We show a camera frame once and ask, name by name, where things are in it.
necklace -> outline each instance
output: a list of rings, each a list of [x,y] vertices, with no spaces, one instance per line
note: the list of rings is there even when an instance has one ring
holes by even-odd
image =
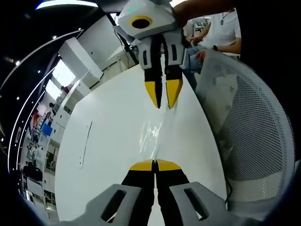
[[[233,10],[231,10],[229,13],[227,13],[226,15],[224,15],[224,13],[222,13],[222,20],[221,20],[221,25],[223,25],[224,24],[224,18],[228,15],[228,14],[230,14],[230,13],[232,13],[234,11],[234,9]]]

table surface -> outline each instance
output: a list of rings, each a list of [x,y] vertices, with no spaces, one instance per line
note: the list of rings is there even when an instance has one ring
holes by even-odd
[[[60,220],[73,220],[86,204],[129,168],[150,158],[180,165],[190,182],[198,181],[223,199],[226,184],[218,149],[197,97],[183,76],[177,105],[154,107],[139,65],[106,82],[75,106],[61,142],[55,174]],[[164,225],[155,189],[149,225]]]

white t-shirt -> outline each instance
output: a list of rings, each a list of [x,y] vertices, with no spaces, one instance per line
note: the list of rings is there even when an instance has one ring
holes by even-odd
[[[212,48],[213,45],[228,46],[235,42],[236,37],[241,38],[236,10],[226,14],[228,12],[212,15],[209,32],[200,45],[206,48]]]

mesh chair back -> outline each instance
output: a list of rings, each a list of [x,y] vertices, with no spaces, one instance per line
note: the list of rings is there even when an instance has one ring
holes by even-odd
[[[254,71],[213,50],[206,53],[196,94],[233,188],[228,209],[263,219],[293,176],[294,141],[286,113]]]

jeans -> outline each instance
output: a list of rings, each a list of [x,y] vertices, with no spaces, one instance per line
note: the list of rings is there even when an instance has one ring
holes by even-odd
[[[187,65],[186,68],[183,68],[183,74],[186,76],[193,90],[195,90],[197,87],[197,80],[194,77],[194,73],[200,73],[203,66],[203,64],[198,61],[195,55],[197,52],[205,49],[205,47],[200,45],[193,46],[192,48],[188,49],[188,54],[190,56],[190,65]]]

